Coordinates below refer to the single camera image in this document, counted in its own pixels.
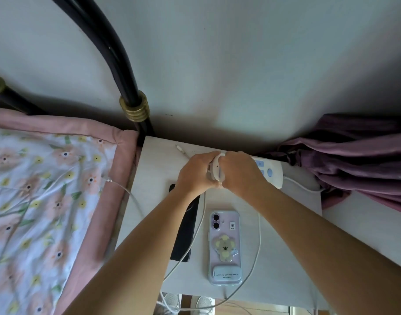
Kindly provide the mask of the black metal bed frame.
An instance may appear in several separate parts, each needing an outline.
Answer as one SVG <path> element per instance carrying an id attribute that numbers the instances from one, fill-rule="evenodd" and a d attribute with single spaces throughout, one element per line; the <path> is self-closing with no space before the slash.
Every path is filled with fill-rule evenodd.
<path id="1" fill-rule="evenodd" d="M 139 134 L 137 145 L 156 137 L 146 95 L 138 89 L 125 48 L 94 0 L 52 0 L 86 34 L 107 63 L 120 91 L 119 104 Z M 29 116 L 47 112 L 11 89 L 0 76 L 0 102 Z"/>

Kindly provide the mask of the person's right hand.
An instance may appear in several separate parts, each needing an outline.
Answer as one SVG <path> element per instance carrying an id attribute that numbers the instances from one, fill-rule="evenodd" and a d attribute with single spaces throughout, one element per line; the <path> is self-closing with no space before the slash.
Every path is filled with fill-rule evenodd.
<path id="1" fill-rule="evenodd" d="M 225 174 L 223 187 L 245 201 L 249 201 L 255 194 L 263 191 L 268 184 L 253 159 L 250 168 L 222 169 L 222 171 Z"/>

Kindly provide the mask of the koala phone grip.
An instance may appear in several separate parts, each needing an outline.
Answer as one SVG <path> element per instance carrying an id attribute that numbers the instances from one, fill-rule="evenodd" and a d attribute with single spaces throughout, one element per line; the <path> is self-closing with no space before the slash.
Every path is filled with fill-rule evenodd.
<path id="1" fill-rule="evenodd" d="M 230 238 L 226 234 L 214 238 L 212 244 L 214 250 L 218 254 L 219 260 L 222 262 L 232 262 L 234 256 L 239 253 L 235 239 Z"/>

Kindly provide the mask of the person's right forearm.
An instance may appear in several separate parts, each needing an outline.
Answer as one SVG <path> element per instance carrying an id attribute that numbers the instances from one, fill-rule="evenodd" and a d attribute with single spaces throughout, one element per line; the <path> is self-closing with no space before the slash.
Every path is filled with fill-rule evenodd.
<path id="1" fill-rule="evenodd" d="M 401 315 L 401 266 L 266 182 L 238 195 L 275 229 L 337 315 Z"/>

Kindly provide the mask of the person's left forearm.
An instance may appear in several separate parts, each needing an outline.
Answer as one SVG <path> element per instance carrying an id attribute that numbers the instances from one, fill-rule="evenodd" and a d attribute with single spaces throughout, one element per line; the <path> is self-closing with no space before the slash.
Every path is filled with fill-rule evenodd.
<path id="1" fill-rule="evenodd" d="M 152 315 L 183 216 L 202 193 L 176 186 L 129 233 L 63 315 Z"/>

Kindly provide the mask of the pink floral quilt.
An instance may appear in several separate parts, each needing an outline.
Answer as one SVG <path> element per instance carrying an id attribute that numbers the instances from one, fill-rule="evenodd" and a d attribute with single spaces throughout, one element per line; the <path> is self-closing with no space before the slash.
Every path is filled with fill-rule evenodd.
<path id="1" fill-rule="evenodd" d="M 0 108 L 0 315 L 61 315 L 98 272 L 137 140 Z"/>

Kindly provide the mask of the person's left hand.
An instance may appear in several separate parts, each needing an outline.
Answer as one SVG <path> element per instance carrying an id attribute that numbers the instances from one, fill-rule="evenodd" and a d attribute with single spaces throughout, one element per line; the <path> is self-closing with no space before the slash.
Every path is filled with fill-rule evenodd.
<path id="1" fill-rule="evenodd" d="M 183 166 L 175 184 L 173 193 L 194 200 L 197 196 L 211 188 L 217 188 L 217 183 L 207 177 L 208 168 L 199 168 L 194 163 L 194 156 Z"/>

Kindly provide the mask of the black phone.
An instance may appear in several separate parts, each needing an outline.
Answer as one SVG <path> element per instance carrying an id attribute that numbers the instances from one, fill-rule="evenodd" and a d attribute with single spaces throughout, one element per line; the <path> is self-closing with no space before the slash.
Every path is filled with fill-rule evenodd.
<path id="1" fill-rule="evenodd" d="M 179 261 L 192 243 L 199 199 L 200 196 L 195 198 L 186 209 L 171 252 L 171 260 Z"/>

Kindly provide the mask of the purple phone clear case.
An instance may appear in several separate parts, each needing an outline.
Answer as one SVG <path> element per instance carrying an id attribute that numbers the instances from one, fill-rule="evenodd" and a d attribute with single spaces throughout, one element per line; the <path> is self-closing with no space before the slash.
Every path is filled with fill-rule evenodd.
<path id="1" fill-rule="evenodd" d="M 232 262 L 222 262 L 213 248 L 212 241 L 221 235 L 228 235 L 235 239 L 238 255 L 234 256 Z M 214 286 L 235 286 L 243 281 L 241 237 L 240 237 L 240 215 L 235 210 L 215 211 L 210 214 L 209 219 L 209 264 L 208 280 Z"/>

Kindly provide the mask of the white charger adapter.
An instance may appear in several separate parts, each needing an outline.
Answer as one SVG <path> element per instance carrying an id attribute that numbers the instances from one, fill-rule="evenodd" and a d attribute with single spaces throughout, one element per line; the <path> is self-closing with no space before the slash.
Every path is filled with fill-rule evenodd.
<path id="1" fill-rule="evenodd" d="M 222 189 L 223 188 L 223 181 L 225 180 L 225 174 L 223 173 L 220 164 L 219 164 L 219 158 L 225 156 L 224 153 L 218 154 L 216 157 L 214 157 L 211 162 L 208 164 L 208 169 L 207 169 L 207 177 L 211 181 L 217 183 L 217 187 Z"/>

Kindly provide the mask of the white power strip blue buttons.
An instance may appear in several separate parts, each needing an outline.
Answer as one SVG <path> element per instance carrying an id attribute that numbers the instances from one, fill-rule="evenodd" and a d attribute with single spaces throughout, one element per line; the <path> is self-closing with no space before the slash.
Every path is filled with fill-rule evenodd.
<path id="1" fill-rule="evenodd" d="M 277 160 L 261 157 L 252 156 L 251 158 L 256 162 L 257 167 L 266 181 L 277 189 L 282 189 L 284 181 L 282 163 Z"/>

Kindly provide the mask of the white shoe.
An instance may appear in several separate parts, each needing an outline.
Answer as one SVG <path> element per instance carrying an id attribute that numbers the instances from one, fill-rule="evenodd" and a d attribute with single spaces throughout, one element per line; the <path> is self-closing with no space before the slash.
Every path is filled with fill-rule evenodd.
<path id="1" fill-rule="evenodd" d="M 215 299 L 207 296 L 193 296 L 191 299 L 192 308 L 200 310 L 192 311 L 192 315 L 215 315 Z"/>
<path id="2" fill-rule="evenodd" d="M 158 302 L 155 315 L 178 315 L 181 308 L 182 294 L 161 292 Z"/>

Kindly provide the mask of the purple curtain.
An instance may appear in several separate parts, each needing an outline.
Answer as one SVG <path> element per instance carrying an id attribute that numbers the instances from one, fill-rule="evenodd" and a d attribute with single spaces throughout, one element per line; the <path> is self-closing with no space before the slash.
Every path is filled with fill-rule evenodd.
<path id="1" fill-rule="evenodd" d="M 356 191 L 401 212 L 401 115 L 325 114 L 305 136 L 257 156 L 312 173 L 323 209 Z"/>

